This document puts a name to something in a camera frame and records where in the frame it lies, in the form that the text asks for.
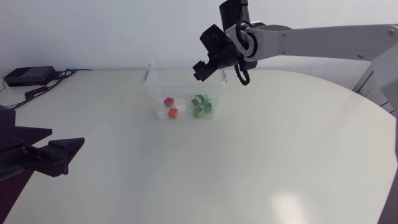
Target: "cable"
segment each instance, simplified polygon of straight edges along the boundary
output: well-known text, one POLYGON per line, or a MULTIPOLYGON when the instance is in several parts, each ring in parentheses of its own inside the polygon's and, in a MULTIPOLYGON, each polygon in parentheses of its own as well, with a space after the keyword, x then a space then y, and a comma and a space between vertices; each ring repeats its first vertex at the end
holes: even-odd
POLYGON ((45 90, 45 91, 43 91, 43 92, 41 92, 41 93, 39 93, 39 94, 37 94, 35 96, 32 96, 31 98, 28 98, 28 99, 26 99, 26 100, 24 100, 24 101, 22 101, 20 103, 16 103, 14 105, 9 105, 9 106, 3 106, 3 105, 0 105, 0 106, 6 107, 6 108, 11 108, 11 109, 16 109, 18 107, 21 107, 21 106, 25 105, 26 103, 32 101, 34 98, 37 98, 37 97, 47 93, 48 91, 52 90, 59 83, 61 83, 62 80, 70 77, 71 75, 73 75, 74 73, 76 73, 79 70, 91 71, 90 69, 85 69, 85 68, 79 68, 79 69, 69 69, 68 68, 68 69, 66 69, 65 71, 62 71, 62 72, 54 72, 53 73, 53 79, 57 80, 57 81, 53 85, 48 86, 47 90, 45 90))
POLYGON ((248 71, 243 71, 243 75, 244 75, 244 78, 245 78, 245 79, 243 79, 241 73, 239 72, 239 67, 238 67, 238 65, 235 65, 234 68, 235 68, 235 72, 236 72, 236 74, 238 75, 238 78, 239 78, 239 80, 241 81, 241 83, 242 83, 243 85, 248 85, 249 82, 250 82, 250 77, 249 77, 248 71))
POLYGON ((3 90, 5 90, 6 89, 6 86, 4 85, 4 79, 2 80, 2 89, 0 90, 0 93, 3 91, 3 90))
POLYGON ((386 104, 388 104, 388 101, 387 102, 385 102, 385 103, 383 103, 382 105, 380 105, 380 106, 384 106, 384 105, 386 105, 386 104))
POLYGON ((242 33, 241 33, 241 24, 242 24, 242 19, 243 19, 243 12, 242 12, 243 6, 239 8, 238 12, 238 21, 236 21, 235 25, 235 34, 236 38, 238 39, 239 43, 243 46, 245 50, 249 49, 249 44, 243 40, 242 33))

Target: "red cube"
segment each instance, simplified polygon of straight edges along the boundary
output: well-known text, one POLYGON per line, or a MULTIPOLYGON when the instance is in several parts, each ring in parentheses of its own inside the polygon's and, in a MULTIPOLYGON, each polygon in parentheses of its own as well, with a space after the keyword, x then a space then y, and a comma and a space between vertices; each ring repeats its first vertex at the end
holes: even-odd
POLYGON ((173 99, 173 98, 170 98, 170 97, 167 97, 166 100, 163 101, 163 103, 164 103, 166 106, 172 106, 173 103, 174 103, 174 99, 173 99))
POLYGON ((175 108, 170 108, 169 109, 169 117, 171 118, 176 118, 178 115, 178 110, 175 108))

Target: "orange cube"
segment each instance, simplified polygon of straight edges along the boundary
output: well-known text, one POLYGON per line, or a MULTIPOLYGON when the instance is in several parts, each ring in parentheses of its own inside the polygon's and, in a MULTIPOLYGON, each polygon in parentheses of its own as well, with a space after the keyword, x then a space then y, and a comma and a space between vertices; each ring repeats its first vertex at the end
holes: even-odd
POLYGON ((176 118, 178 115, 178 109, 170 108, 169 109, 169 117, 176 118))

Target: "green cube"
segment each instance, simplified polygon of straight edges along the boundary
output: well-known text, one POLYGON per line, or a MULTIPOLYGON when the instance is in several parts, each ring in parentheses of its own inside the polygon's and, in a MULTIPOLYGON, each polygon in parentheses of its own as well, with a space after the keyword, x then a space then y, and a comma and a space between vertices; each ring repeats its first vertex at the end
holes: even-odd
POLYGON ((201 100, 201 103, 203 103, 205 101, 205 99, 203 99, 203 95, 195 95, 197 97, 199 97, 199 99, 201 100))
POLYGON ((208 95, 203 95, 203 103, 204 104, 210 103, 210 97, 208 95))
POLYGON ((210 113, 211 109, 211 103, 205 103, 205 113, 210 113))
POLYGON ((200 118, 201 116, 203 116, 205 114, 205 110, 202 109, 200 106, 197 106, 194 110, 193 113, 195 114, 195 116, 197 118, 200 118))
POLYGON ((194 99, 191 101, 195 106, 201 104, 201 99, 198 96, 195 96, 194 99))

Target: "black cable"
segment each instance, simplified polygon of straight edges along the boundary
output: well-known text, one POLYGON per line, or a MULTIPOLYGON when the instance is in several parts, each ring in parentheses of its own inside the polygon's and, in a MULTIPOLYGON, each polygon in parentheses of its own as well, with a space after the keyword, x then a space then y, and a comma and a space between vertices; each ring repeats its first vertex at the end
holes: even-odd
POLYGON ((387 102, 385 102, 385 103, 383 103, 382 105, 380 105, 380 106, 384 106, 384 105, 386 105, 386 104, 388 104, 388 101, 387 102))
POLYGON ((243 79, 241 73, 239 72, 238 65, 235 65, 234 68, 235 68, 235 72, 238 75, 238 78, 241 81, 241 83, 243 85, 248 85, 250 83, 250 77, 249 77, 248 71, 243 71, 243 75, 244 75, 244 78, 245 78, 245 79, 243 79))
POLYGON ((248 22, 248 21, 245 21, 245 20, 242 20, 242 22, 244 22, 246 25, 248 25, 250 28, 253 28, 253 25, 250 23, 250 22, 248 22))
POLYGON ((52 89, 53 89, 54 87, 56 87, 59 83, 61 83, 62 80, 64 80, 64 79, 70 77, 71 75, 73 75, 74 73, 76 73, 76 71, 78 71, 78 70, 70 70, 70 69, 68 68, 68 69, 66 69, 65 71, 62 71, 62 72, 55 72, 55 73, 54 73, 55 76, 56 76, 55 79, 56 79, 57 81, 56 81, 53 85, 48 86, 48 89, 47 89, 47 90, 45 90, 45 91, 43 91, 42 93, 39 93, 39 94, 33 96, 32 98, 26 99, 26 100, 24 100, 24 101, 22 101, 22 102, 20 102, 20 103, 16 103, 16 104, 14 104, 14 105, 9 105, 9 106, 3 106, 3 107, 6 107, 6 108, 12 107, 11 109, 16 109, 16 108, 18 108, 18 107, 21 107, 21 106, 25 105, 26 103, 32 101, 33 99, 35 99, 35 98, 37 98, 37 97, 39 97, 39 96, 41 96, 41 95, 47 93, 48 91, 52 90, 52 89))
POLYGON ((6 89, 6 86, 4 85, 4 80, 2 80, 2 89, 0 90, 0 93, 6 89))
POLYGON ((245 50, 249 49, 249 44, 243 40, 242 33, 241 33, 241 24, 242 24, 242 19, 243 19, 243 12, 242 12, 243 6, 239 8, 239 14, 238 14, 238 21, 236 21, 235 25, 235 34, 236 38, 238 39, 239 43, 243 46, 245 50))

